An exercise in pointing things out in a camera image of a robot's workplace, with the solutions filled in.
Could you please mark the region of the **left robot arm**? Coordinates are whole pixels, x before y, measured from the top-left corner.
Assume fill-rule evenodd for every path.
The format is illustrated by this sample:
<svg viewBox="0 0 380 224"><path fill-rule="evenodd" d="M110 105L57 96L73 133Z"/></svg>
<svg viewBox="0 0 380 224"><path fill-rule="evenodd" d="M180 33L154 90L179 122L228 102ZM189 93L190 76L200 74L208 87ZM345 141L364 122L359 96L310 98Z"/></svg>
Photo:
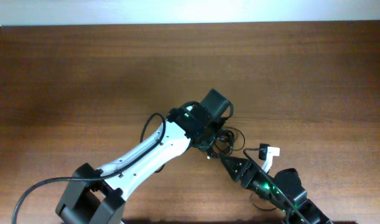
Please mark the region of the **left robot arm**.
<svg viewBox="0 0 380 224"><path fill-rule="evenodd" d="M80 166L56 209L64 223L121 223L126 201L143 181L188 148L202 152L215 143L232 112L230 100L212 89L201 102L172 108L147 139L97 169Z"/></svg>

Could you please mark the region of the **black cable white plug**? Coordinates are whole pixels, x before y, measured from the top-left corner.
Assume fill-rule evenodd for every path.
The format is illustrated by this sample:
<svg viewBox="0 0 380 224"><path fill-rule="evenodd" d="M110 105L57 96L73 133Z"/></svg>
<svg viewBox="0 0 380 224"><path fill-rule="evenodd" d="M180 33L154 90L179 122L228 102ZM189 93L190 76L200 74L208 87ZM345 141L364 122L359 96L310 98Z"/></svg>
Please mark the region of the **black cable white plug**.
<svg viewBox="0 0 380 224"><path fill-rule="evenodd" d="M235 147L237 140L242 139L242 145ZM246 138L238 128L224 126L213 141L211 147L206 151L207 159L220 159L230 156L233 152L241 151L246 145Z"/></svg>

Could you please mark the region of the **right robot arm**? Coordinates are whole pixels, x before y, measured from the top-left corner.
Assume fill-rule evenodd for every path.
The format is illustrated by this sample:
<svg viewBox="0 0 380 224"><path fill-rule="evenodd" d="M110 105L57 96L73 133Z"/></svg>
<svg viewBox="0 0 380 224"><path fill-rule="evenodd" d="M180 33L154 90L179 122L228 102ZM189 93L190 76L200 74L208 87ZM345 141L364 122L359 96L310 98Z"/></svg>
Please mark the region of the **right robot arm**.
<svg viewBox="0 0 380 224"><path fill-rule="evenodd" d="M234 182L239 182L242 188L252 191L284 212L282 223L333 223L307 198L307 191L296 169L284 169L271 177L250 156L224 156L221 163Z"/></svg>

